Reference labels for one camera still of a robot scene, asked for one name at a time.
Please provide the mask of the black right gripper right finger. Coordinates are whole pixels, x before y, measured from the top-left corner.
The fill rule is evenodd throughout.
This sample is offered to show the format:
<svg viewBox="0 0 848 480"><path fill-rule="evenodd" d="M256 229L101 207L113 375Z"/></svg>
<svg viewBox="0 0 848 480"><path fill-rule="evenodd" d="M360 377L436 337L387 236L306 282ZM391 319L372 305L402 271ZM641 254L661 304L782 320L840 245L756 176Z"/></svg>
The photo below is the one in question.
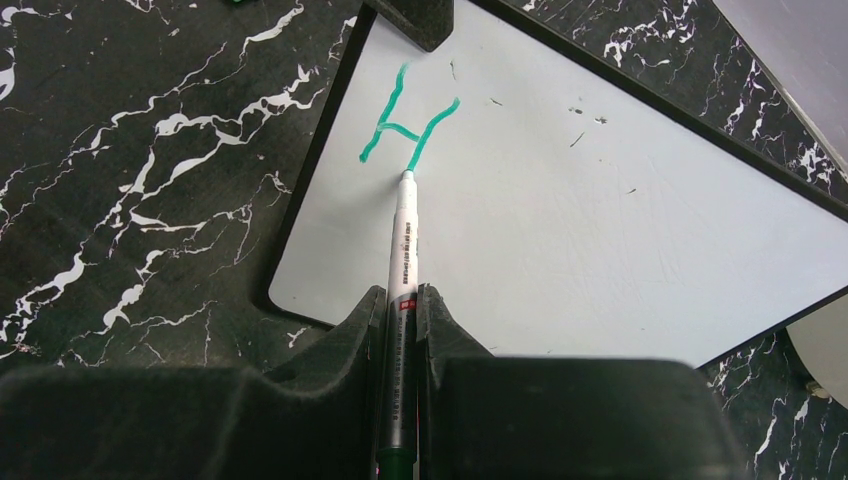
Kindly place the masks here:
<svg viewBox="0 0 848 480"><path fill-rule="evenodd" d="M704 377L668 360L497 357L418 292L424 479L744 479Z"/></svg>

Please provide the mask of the white marker pen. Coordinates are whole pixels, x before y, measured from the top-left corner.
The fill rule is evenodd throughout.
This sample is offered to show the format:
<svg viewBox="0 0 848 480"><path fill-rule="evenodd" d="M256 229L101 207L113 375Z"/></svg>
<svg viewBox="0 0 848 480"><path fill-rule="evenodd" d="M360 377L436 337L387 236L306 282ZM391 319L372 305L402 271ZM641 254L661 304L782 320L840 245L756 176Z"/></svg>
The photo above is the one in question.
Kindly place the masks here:
<svg viewBox="0 0 848 480"><path fill-rule="evenodd" d="M391 236L386 338L376 449L380 479L411 479L417 459L418 201L414 173L398 184Z"/></svg>

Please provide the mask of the white whiteboard black frame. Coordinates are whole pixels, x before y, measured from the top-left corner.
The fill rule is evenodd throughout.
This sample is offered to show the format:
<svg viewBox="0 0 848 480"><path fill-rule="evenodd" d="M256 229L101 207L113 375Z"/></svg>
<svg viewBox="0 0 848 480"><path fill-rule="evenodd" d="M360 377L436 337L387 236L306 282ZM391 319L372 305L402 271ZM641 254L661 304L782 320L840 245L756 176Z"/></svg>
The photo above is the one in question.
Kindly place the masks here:
<svg viewBox="0 0 848 480"><path fill-rule="evenodd" d="M387 281L415 168L419 278L497 355L699 366L847 292L847 211L500 1L432 52L363 8L268 288L335 325Z"/></svg>

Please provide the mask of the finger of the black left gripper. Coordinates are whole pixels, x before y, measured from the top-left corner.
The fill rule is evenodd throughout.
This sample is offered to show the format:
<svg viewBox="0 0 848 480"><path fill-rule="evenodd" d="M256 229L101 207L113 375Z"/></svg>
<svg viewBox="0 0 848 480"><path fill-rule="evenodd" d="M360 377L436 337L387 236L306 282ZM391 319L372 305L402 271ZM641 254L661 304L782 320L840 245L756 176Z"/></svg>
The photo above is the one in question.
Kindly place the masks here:
<svg viewBox="0 0 848 480"><path fill-rule="evenodd" d="M454 30L454 0L365 0L425 52L433 52Z"/></svg>

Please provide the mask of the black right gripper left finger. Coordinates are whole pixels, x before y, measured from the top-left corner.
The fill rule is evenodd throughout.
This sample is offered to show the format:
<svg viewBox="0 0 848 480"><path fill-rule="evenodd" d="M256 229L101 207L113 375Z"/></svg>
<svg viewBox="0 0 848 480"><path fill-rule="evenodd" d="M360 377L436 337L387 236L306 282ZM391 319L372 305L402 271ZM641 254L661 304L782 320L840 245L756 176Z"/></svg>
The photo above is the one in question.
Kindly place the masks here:
<svg viewBox="0 0 848 480"><path fill-rule="evenodd" d="M282 365L13 370L5 479L369 479L386 293Z"/></svg>

